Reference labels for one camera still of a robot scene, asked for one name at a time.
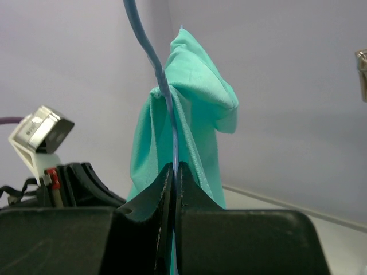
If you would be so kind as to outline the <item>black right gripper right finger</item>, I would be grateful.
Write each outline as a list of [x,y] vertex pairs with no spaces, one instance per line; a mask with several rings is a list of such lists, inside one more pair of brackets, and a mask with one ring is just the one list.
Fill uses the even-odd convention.
[[180,274],[329,274],[316,229],[294,210],[226,210],[178,168]]

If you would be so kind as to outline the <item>teal t shirt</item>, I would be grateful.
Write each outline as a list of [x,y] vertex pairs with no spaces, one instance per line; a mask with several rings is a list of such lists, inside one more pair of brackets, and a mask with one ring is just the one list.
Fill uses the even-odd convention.
[[[177,119],[179,158],[200,187],[225,206],[216,133],[234,133],[238,99],[200,43],[184,28],[171,42],[166,77]],[[150,92],[138,119],[132,147],[129,198],[141,193],[172,160],[172,132],[166,102]]]

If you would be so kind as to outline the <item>light blue wire hanger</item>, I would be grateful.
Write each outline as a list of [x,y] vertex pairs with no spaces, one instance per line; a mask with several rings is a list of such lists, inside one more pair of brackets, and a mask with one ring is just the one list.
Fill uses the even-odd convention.
[[169,89],[169,85],[167,82],[165,70],[153,48],[145,30],[143,28],[142,22],[140,20],[140,16],[138,14],[138,9],[136,6],[135,1],[123,1],[124,7],[126,10],[126,14],[128,16],[130,25],[134,34],[140,43],[143,50],[146,52],[147,57],[150,60],[152,67],[154,68],[155,77],[157,79],[157,83],[159,86],[159,90],[163,97],[166,100],[166,107],[170,117],[171,122],[171,130],[173,135],[173,210],[176,207],[176,198],[177,198],[177,176],[178,176],[178,165],[179,165],[179,142],[178,142],[178,130],[177,130],[177,122],[174,114],[174,106],[173,106],[173,99]]

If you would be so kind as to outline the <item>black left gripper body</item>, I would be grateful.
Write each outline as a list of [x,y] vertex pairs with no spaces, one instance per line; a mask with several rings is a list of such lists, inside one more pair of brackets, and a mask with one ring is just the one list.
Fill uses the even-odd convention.
[[7,208],[120,207],[126,203],[107,188],[88,162],[48,168],[43,176],[28,178],[21,190],[2,186],[1,194],[8,195]]

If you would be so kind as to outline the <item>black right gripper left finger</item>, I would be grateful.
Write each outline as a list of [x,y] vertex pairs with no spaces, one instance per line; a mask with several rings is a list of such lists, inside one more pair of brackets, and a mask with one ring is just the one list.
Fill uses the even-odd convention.
[[173,178],[168,163],[151,185],[114,211],[100,274],[170,274]]

